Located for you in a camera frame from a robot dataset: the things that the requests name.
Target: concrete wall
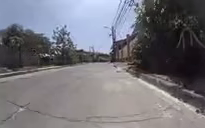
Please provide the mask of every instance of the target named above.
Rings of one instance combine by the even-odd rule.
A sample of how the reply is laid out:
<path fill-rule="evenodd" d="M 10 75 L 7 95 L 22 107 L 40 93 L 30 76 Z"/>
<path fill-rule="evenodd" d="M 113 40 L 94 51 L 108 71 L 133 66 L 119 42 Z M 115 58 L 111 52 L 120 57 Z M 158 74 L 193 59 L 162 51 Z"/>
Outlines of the concrete wall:
<path fill-rule="evenodd" d="M 22 53 L 22 62 L 24 66 L 38 65 L 38 57 L 30 53 Z M 13 67 L 18 64 L 18 52 L 14 52 L 4 45 L 0 45 L 0 67 Z"/>
<path fill-rule="evenodd" d="M 116 42 L 116 61 L 131 61 L 132 50 L 137 42 L 136 36 L 127 35 L 126 39 Z"/>

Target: roadside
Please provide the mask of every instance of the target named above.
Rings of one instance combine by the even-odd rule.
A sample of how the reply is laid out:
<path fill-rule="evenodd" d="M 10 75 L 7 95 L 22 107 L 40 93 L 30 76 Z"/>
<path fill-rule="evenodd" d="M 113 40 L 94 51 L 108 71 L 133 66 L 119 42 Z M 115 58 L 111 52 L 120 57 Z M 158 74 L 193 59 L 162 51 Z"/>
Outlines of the roadside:
<path fill-rule="evenodd" d="M 205 115 L 205 96 L 183 88 L 181 83 L 177 83 L 176 81 L 171 80 L 168 76 L 164 75 L 143 73 L 142 71 L 136 72 L 127 63 L 115 63 L 114 66 L 119 67 L 129 72 L 133 76 L 168 92 L 173 97 L 196 107 L 197 113 L 202 113 Z"/>
<path fill-rule="evenodd" d="M 75 66 L 75 65 L 63 65 L 63 66 L 45 66 L 45 67 L 24 67 L 17 69 L 16 71 L 6 70 L 4 69 L 0 71 L 0 78 L 11 77 L 16 75 L 24 75 L 28 73 L 34 73 L 39 71 L 51 70 L 51 69 L 59 69 L 67 66 Z"/>

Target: asphalt road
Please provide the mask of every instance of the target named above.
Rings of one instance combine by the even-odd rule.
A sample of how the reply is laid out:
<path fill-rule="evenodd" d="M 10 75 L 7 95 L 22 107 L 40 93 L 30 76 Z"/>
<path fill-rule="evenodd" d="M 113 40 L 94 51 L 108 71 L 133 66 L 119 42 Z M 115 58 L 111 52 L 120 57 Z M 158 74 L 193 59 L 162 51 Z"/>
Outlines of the asphalt road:
<path fill-rule="evenodd" d="M 112 64 L 0 79 L 0 128 L 205 128 L 205 117 Z"/>

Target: road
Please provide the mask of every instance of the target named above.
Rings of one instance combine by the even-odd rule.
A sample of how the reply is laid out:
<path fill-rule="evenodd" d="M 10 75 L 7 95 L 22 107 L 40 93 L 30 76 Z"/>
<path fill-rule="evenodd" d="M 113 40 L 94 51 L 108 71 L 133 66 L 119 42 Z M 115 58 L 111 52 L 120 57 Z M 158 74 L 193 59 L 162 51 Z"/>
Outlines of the road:
<path fill-rule="evenodd" d="M 0 128 L 205 128 L 205 117 L 112 64 L 0 79 Z"/>

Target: building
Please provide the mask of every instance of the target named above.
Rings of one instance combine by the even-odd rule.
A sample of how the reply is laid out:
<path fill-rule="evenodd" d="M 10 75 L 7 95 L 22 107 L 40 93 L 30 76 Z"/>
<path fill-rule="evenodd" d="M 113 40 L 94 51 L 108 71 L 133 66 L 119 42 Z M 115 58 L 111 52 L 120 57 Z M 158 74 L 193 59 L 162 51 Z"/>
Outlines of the building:
<path fill-rule="evenodd" d="M 137 34 L 127 35 L 125 39 L 114 43 L 114 54 L 116 61 L 132 61 L 132 50 L 137 42 Z"/>

